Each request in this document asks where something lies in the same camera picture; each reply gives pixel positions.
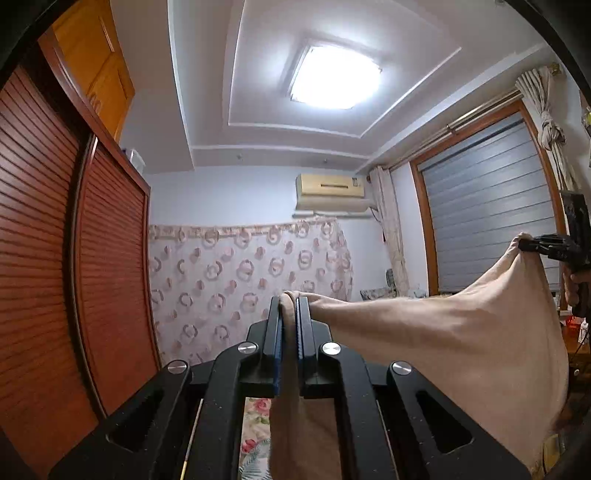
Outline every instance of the pink flower print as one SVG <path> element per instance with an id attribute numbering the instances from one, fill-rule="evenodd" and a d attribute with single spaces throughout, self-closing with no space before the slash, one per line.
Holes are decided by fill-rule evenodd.
<path id="1" fill-rule="evenodd" d="M 240 447 L 240 449 L 242 450 L 242 453 L 248 453 L 250 452 L 254 447 L 256 446 L 256 440 L 255 439 L 246 439 L 244 440 L 244 442 L 242 443 L 242 446 Z"/>
<path id="2" fill-rule="evenodd" d="M 257 398 L 254 407 L 261 415 L 269 415 L 271 400 L 269 398 Z"/>

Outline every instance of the beige cloth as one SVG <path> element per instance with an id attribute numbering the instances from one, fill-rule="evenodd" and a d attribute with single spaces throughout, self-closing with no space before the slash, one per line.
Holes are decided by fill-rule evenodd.
<path id="1" fill-rule="evenodd" d="M 298 396 L 294 299 L 366 361 L 405 360 L 526 466 L 566 399 L 568 358 L 539 255 L 517 239 L 464 291 L 430 299 L 346 303 L 315 294 L 281 297 L 285 350 L 281 395 L 271 408 L 274 480 L 340 479 L 331 400 Z"/>

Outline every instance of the ceiling light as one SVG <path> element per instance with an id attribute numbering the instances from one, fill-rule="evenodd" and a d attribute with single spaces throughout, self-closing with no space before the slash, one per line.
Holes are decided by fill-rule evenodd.
<path id="1" fill-rule="evenodd" d="M 382 70 L 361 53 L 335 46 L 309 47 L 295 73 L 291 99 L 348 109 L 375 93 Z"/>

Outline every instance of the human hand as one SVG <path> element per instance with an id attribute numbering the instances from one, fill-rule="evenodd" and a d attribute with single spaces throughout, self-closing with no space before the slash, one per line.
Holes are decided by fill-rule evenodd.
<path id="1" fill-rule="evenodd" d="M 585 270 L 578 273 L 572 273 L 568 267 L 565 267 L 564 270 L 563 278 L 566 303 L 571 307 L 574 307 L 579 303 L 579 284 L 583 282 L 591 282 L 591 270 Z"/>

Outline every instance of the beige curtain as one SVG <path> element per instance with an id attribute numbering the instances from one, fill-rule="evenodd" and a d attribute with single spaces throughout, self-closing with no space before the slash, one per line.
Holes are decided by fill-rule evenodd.
<path id="1" fill-rule="evenodd" d="M 548 67 L 527 71 L 520 75 L 515 86 L 535 107 L 542 120 L 538 143 L 552 153 L 552 159 L 561 189 L 578 190 L 572 166 L 564 154 L 564 133 L 556 124 L 551 105 L 554 98 L 554 79 Z"/>
<path id="2" fill-rule="evenodd" d="M 408 275 L 404 262 L 404 249 L 402 246 L 402 232 L 400 230 L 400 217 L 398 216 L 398 202 L 396 192 L 392 185 L 389 170 L 381 166 L 375 167 L 370 173 L 371 185 L 374 190 L 375 203 L 378 206 L 379 221 L 382 224 L 388 255 L 394 273 L 394 283 L 400 296 L 408 295 Z"/>

